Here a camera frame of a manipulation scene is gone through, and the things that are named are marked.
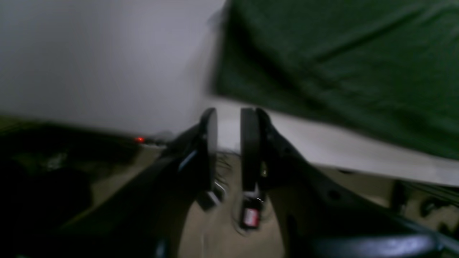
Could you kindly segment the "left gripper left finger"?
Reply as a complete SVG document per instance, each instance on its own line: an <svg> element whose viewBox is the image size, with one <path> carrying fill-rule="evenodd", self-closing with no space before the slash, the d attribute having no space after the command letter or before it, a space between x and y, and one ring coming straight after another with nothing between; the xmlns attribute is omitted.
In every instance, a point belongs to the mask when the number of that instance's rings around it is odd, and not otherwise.
<svg viewBox="0 0 459 258"><path fill-rule="evenodd" d="M98 208L65 226L72 258L175 257L188 211L214 188L217 111L175 138L159 158Z"/></svg>

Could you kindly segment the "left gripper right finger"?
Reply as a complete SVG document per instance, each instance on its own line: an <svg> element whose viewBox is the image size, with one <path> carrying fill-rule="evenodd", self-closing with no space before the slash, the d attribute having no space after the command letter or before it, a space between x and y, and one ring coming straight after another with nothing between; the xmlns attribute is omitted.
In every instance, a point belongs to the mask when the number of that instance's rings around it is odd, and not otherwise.
<svg viewBox="0 0 459 258"><path fill-rule="evenodd" d="M260 108L241 109L242 190L271 201L286 258L438 258L438 237L312 166Z"/></svg>

